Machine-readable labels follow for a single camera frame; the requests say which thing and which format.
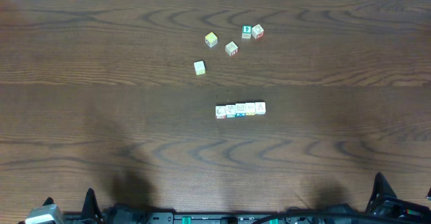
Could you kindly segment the red sided center block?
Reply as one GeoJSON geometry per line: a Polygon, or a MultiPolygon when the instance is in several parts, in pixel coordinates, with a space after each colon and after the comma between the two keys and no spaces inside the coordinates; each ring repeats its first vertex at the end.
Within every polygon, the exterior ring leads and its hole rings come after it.
{"type": "Polygon", "coordinates": [[[234,41],[227,43],[225,50],[230,57],[234,56],[238,52],[238,46],[234,41]]]}

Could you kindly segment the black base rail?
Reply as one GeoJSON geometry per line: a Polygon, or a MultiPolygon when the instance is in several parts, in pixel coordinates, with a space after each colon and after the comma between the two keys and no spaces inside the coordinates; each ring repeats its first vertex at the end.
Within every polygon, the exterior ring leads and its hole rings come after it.
{"type": "MultiPolygon", "coordinates": [[[[361,220],[348,218],[317,218],[312,215],[303,216],[304,209],[290,207],[286,210],[287,217],[272,219],[275,224],[360,224],[361,220]]],[[[79,223],[79,213],[65,213],[65,223],[79,223]]],[[[132,209],[117,204],[102,211],[104,223],[141,223],[141,224],[252,224],[259,219],[270,216],[271,213],[175,213],[148,212],[132,209]]]]}

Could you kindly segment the red edged block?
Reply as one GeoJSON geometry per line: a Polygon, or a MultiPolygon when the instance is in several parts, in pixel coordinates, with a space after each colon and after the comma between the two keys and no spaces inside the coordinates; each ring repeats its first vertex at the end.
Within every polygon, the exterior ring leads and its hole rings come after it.
{"type": "Polygon", "coordinates": [[[217,119],[226,118],[226,106],[216,106],[215,107],[215,117],[217,119]]]}

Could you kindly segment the teal edged block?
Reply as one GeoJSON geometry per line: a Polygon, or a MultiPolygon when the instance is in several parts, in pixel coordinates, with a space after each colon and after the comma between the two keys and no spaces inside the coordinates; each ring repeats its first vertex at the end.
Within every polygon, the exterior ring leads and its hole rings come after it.
{"type": "Polygon", "coordinates": [[[226,105],[226,117],[235,118],[236,117],[236,105],[226,105]]]}

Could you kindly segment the red soccer letter block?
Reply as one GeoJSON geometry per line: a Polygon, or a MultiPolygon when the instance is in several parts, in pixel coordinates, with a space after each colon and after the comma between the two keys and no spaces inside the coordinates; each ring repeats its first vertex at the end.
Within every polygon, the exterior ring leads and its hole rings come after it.
{"type": "Polygon", "coordinates": [[[252,27],[252,36],[255,39],[259,39],[264,35],[264,29],[260,24],[257,24],[256,26],[252,27]]]}

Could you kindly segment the pale yellow block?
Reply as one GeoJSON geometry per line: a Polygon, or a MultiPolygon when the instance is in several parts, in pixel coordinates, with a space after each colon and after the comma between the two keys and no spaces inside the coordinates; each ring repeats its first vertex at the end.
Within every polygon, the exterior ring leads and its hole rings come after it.
{"type": "Polygon", "coordinates": [[[196,75],[202,75],[206,73],[204,61],[197,61],[193,63],[196,75]]]}
{"type": "Polygon", "coordinates": [[[246,106],[246,115],[256,114],[256,106],[254,102],[247,102],[245,106],[246,106]]]}

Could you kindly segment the blue edged front block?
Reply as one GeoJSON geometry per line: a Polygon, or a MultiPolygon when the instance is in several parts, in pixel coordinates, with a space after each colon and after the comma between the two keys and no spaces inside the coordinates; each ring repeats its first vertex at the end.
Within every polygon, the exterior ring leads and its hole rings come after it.
{"type": "Polygon", "coordinates": [[[265,102],[255,102],[255,113],[257,115],[264,115],[266,113],[266,103],[265,102]]]}

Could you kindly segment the yellow top block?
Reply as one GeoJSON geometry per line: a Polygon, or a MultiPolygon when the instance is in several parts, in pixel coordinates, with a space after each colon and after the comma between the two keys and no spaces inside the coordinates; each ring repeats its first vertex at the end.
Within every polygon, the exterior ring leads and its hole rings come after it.
{"type": "Polygon", "coordinates": [[[205,43],[212,48],[218,43],[218,37],[213,32],[210,32],[205,36],[205,43]]]}

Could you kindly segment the green framed block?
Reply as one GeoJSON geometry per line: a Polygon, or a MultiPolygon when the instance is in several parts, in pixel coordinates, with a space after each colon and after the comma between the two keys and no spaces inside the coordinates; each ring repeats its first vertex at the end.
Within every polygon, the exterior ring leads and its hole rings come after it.
{"type": "Polygon", "coordinates": [[[242,38],[243,39],[250,39],[251,36],[252,36],[252,26],[243,25],[243,27],[242,27],[242,38]]]}

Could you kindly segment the blue edged block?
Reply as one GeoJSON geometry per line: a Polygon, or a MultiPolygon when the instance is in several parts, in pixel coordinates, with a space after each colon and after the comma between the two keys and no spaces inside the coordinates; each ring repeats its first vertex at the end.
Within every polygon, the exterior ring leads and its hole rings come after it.
{"type": "Polygon", "coordinates": [[[255,113],[257,115],[264,115],[266,113],[266,103],[265,102],[255,102],[255,113]]]}
{"type": "Polygon", "coordinates": [[[246,116],[246,104],[238,103],[235,104],[236,117],[246,116]]]}

